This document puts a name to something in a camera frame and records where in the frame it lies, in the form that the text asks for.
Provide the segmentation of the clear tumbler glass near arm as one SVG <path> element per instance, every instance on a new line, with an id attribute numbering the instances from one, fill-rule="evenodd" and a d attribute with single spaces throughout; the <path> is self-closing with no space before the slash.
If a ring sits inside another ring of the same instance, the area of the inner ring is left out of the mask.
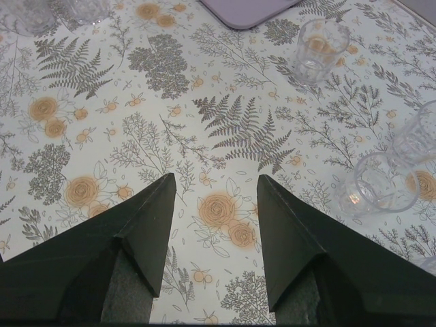
<path id="1" fill-rule="evenodd" d="M 423 257 L 416 260 L 416 265 L 432 275 L 436 275 L 436 256 Z"/>

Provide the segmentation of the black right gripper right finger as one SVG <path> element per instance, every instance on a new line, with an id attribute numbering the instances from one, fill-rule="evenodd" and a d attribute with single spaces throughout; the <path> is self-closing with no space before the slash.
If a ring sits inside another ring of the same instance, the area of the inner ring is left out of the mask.
<path id="1" fill-rule="evenodd" d="M 268 306 L 280 324 L 432 324 L 435 277 L 261 175 Z"/>

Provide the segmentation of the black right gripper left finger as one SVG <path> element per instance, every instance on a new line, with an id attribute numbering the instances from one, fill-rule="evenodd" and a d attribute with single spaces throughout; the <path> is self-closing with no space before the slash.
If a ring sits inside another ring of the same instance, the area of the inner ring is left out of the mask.
<path id="1" fill-rule="evenodd" d="M 160 294 L 175 177 L 1 264 L 3 323 L 147 323 Z"/>

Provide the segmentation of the clear ribbed tumbler glass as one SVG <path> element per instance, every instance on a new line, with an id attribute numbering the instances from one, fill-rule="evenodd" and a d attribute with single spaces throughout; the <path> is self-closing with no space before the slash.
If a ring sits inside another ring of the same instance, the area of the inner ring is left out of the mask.
<path id="1" fill-rule="evenodd" d="M 96 25 L 109 17 L 107 0 L 63 0 L 61 3 L 80 25 Z"/>

